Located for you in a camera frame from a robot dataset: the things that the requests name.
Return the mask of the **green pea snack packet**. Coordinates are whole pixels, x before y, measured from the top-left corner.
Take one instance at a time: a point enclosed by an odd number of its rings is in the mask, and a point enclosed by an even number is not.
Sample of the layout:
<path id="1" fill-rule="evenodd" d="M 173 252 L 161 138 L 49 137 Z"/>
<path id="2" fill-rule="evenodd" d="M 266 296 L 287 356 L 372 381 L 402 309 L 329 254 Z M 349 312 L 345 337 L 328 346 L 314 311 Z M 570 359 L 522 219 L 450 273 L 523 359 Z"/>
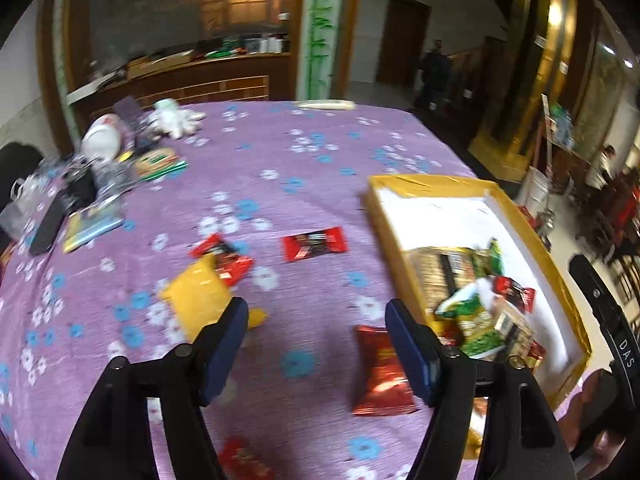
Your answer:
<path id="1" fill-rule="evenodd" d="M 495 318 L 484 306 L 480 292 L 483 281 L 464 286 L 435 310 L 437 321 L 453 322 L 454 344 L 471 359 L 492 360 L 504 349 L 504 337 L 495 329 Z"/>

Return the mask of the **yellow snack packet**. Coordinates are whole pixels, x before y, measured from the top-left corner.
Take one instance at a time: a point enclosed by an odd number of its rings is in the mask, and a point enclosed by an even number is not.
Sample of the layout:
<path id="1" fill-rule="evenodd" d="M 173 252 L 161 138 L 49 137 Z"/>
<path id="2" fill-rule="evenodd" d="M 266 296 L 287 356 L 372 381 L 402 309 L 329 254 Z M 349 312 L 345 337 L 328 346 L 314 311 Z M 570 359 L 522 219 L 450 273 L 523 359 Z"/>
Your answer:
<path id="1" fill-rule="evenodd" d="M 193 342 L 203 327 L 218 322 L 237 296 L 219 275 L 212 254 L 195 260 L 160 291 L 187 342 Z"/>

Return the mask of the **red foil snack bag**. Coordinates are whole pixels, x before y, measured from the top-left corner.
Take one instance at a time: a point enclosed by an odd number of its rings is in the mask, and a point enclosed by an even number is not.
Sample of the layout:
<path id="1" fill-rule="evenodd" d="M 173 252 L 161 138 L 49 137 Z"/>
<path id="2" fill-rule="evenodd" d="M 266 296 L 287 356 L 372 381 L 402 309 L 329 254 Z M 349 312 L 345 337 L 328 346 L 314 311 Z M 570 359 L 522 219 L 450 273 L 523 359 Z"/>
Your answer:
<path id="1" fill-rule="evenodd" d="M 416 412 L 418 407 L 414 395 L 387 330 L 358 325 L 355 336 L 364 379 L 352 414 L 400 416 Z"/>

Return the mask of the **red packet at table edge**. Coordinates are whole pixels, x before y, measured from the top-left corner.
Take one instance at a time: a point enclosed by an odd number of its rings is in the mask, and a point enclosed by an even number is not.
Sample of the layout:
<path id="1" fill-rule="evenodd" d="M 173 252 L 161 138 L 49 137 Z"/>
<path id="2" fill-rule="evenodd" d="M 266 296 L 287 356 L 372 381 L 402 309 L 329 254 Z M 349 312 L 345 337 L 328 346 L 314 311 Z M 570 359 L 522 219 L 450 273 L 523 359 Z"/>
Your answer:
<path id="1" fill-rule="evenodd" d="M 230 438 L 224 442 L 218 454 L 222 469 L 230 479 L 273 480 L 274 472 L 241 438 Z"/>

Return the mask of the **brown cracker packet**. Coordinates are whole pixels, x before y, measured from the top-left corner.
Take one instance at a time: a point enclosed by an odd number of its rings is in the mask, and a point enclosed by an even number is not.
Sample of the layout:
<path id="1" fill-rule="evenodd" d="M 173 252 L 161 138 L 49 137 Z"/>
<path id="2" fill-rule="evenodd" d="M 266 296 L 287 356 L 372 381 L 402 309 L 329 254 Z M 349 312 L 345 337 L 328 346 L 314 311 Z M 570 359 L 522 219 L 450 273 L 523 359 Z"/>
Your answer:
<path id="1" fill-rule="evenodd" d="M 480 276 L 468 248 L 421 247 L 407 252 L 407 258 L 420 283 L 427 312 Z"/>

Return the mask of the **yellow taped white box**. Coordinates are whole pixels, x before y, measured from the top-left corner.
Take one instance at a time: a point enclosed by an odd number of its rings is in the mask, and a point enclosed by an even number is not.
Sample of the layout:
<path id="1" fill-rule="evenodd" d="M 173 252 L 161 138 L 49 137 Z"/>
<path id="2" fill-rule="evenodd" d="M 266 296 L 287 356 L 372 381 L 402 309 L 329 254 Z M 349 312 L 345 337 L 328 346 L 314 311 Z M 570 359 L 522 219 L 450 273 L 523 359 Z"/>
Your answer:
<path id="1" fill-rule="evenodd" d="M 496 292 L 511 280 L 533 294 L 520 317 L 544 350 L 534 376 L 558 408 L 584 374 L 592 348 L 562 274 L 524 214 L 495 183 L 466 177 L 370 177 L 364 196 L 396 292 L 444 344 L 460 344 L 450 304 L 472 299 L 500 322 L 515 304 Z"/>

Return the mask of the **red candy wrapper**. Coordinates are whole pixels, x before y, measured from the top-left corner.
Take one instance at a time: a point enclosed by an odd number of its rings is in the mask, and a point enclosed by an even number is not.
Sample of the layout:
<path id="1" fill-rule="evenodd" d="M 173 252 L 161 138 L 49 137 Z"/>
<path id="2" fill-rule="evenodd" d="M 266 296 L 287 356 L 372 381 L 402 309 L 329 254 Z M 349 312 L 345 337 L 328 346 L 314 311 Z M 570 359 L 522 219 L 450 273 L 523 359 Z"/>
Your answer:
<path id="1" fill-rule="evenodd" d="M 239 283 L 252 270 L 254 260 L 227 243 L 219 234 L 212 234 L 190 251 L 194 259 L 208 257 L 213 268 L 227 286 Z"/>
<path id="2" fill-rule="evenodd" d="M 339 226 L 318 231 L 286 236 L 283 240 L 286 262 L 294 262 L 347 252 L 347 242 Z"/>

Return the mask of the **red snack packet in box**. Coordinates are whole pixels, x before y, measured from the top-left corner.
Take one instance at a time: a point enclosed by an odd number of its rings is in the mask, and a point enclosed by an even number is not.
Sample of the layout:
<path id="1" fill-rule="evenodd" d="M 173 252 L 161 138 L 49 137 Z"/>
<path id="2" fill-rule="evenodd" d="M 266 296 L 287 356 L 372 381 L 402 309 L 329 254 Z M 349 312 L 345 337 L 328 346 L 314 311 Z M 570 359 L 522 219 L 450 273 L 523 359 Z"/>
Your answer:
<path id="1" fill-rule="evenodd" d="M 535 307 L 535 289 L 523 287 L 506 276 L 496 276 L 492 290 L 523 313 L 532 313 Z"/>

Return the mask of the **yellow blue booklet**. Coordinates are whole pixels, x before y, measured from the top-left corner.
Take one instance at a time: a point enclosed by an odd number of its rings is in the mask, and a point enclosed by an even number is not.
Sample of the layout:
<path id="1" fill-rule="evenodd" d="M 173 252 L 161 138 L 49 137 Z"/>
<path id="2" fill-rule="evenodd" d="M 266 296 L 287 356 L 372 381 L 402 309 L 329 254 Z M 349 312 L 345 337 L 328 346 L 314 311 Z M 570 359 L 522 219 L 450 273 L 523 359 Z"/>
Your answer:
<path id="1" fill-rule="evenodd" d="M 78 210 L 68 218 L 63 252 L 74 252 L 97 237 L 117 229 L 123 223 L 124 215 L 119 202 Z"/>

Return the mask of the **black phone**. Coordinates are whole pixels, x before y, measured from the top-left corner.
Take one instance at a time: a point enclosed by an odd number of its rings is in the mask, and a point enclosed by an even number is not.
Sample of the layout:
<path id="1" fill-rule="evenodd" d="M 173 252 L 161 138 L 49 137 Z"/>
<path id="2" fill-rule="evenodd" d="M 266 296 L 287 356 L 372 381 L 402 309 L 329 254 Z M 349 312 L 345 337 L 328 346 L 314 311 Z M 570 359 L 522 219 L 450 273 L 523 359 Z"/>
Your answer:
<path id="1" fill-rule="evenodd" d="M 66 216 L 65 192 L 61 191 L 55 195 L 50 203 L 49 209 L 38 226 L 32 244 L 30 244 L 29 253 L 33 257 L 50 252 Z"/>

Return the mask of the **green tea box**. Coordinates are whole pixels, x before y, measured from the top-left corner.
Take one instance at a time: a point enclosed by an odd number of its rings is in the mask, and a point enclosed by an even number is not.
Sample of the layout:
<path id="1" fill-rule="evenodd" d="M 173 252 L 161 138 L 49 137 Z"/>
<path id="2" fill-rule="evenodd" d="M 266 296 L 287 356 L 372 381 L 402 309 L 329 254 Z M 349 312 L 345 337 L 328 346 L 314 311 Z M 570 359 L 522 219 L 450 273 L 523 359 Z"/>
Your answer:
<path id="1" fill-rule="evenodd" d="M 134 170 L 141 181 L 151 181 L 172 172 L 186 169 L 188 162 L 172 148 L 156 148 L 134 161 Z"/>

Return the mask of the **seated person in white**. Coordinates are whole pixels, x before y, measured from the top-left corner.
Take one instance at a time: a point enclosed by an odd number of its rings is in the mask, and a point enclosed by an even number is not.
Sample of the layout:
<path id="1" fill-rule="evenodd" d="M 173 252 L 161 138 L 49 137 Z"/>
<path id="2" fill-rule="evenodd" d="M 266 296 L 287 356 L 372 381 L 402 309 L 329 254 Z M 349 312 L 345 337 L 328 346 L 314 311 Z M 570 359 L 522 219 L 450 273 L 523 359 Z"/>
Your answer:
<path id="1" fill-rule="evenodd" d="M 600 191 L 611 182 L 611 162 L 615 154 L 615 148 L 611 144 L 605 145 L 604 148 L 600 149 L 599 155 L 588 171 L 586 185 L 593 190 Z"/>

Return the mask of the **white cup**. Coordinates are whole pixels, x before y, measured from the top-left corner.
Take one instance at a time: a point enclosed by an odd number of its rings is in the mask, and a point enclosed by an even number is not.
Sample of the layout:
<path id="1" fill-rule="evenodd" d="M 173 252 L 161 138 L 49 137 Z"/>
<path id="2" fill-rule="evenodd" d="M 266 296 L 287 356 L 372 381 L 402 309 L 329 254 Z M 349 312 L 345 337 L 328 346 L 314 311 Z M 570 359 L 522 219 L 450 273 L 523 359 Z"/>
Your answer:
<path id="1" fill-rule="evenodd" d="M 122 149 L 124 124 L 115 114 L 104 114 L 96 119 L 81 141 L 81 154 L 89 160 L 110 162 Z"/>

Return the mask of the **wooden cabinet counter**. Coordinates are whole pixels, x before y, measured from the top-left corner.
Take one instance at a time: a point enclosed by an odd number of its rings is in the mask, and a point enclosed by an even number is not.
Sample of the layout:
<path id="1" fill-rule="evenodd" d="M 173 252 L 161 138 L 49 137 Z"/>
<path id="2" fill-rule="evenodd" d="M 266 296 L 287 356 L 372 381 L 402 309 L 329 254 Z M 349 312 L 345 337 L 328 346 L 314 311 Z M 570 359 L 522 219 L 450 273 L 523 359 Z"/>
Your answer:
<path id="1" fill-rule="evenodd" d="M 70 106 L 72 110 L 83 107 L 91 112 L 109 107 L 125 96 L 144 98 L 198 84 L 208 86 L 223 80 L 259 76 L 268 78 L 270 99 L 282 101 L 295 98 L 294 58 L 289 53 L 267 53 L 192 61 L 129 80 L 110 82 L 88 96 L 71 102 Z"/>

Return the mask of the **bamboo painted pillar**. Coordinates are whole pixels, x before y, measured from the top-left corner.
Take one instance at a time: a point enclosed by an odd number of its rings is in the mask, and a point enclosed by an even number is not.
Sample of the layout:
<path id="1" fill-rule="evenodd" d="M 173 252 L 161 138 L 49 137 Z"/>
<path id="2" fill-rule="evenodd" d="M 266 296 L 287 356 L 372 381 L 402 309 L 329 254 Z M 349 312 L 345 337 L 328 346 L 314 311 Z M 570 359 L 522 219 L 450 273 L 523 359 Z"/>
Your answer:
<path id="1" fill-rule="evenodd" d="M 296 99 L 329 99 L 343 0 L 302 0 Z"/>

